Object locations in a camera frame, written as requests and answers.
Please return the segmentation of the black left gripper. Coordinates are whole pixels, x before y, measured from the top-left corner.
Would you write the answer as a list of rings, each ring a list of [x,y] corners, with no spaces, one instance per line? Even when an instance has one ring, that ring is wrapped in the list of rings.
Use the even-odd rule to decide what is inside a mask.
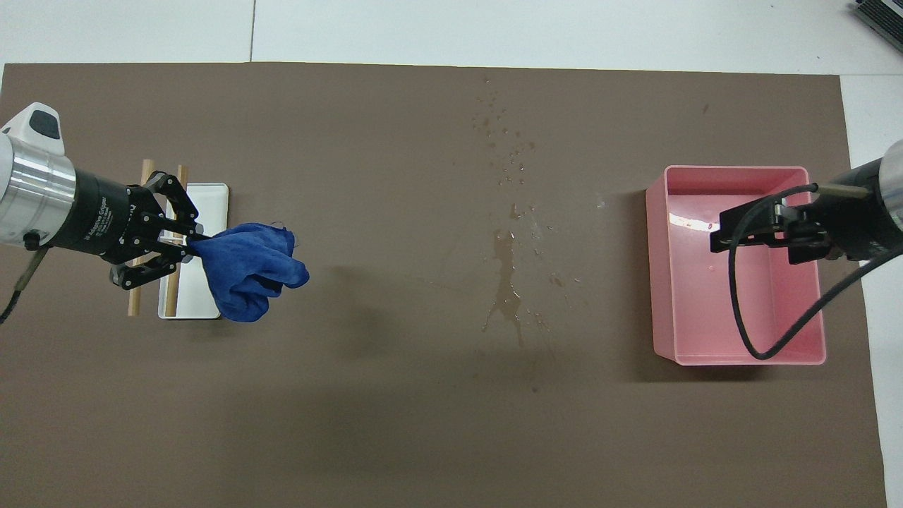
[[[157,202],[164,196],[174,218]],[[153,171],[142,186],[125,186],[89,171],[53,171],[49,196],[61,225],[49,245],[99,256],[111,265],[110,281],[132,290],[175,272],[178,264],[200,257],[191,241],[204,241],[200,213],[183,184],[172,174]],[[160,240],[161,231],[185,237]]]

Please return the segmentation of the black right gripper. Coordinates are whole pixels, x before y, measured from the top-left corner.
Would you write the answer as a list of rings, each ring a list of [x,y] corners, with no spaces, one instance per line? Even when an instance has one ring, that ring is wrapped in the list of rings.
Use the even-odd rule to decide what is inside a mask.
[[[794,241],[788,246],[788,263],[800,265],[828,258],[845,256],[849,260],[871,260],[891,251],[891,213],[883,194],[883,179],[891,173],[891,165],[883,159],[854,168],[835,178],[833,183],[856,186],[871,193],[866,198],[845,198],[820,193],[809,205],[804,205],[807,221],[815,222],[824,232],[825,240]],[[729,250],[733,238],[737,245],[777,248],[777,237],[784,229],[784,220],[774,200],[752,200],[722,211],[718,215],[718,229],[710,234],[710,252]]]

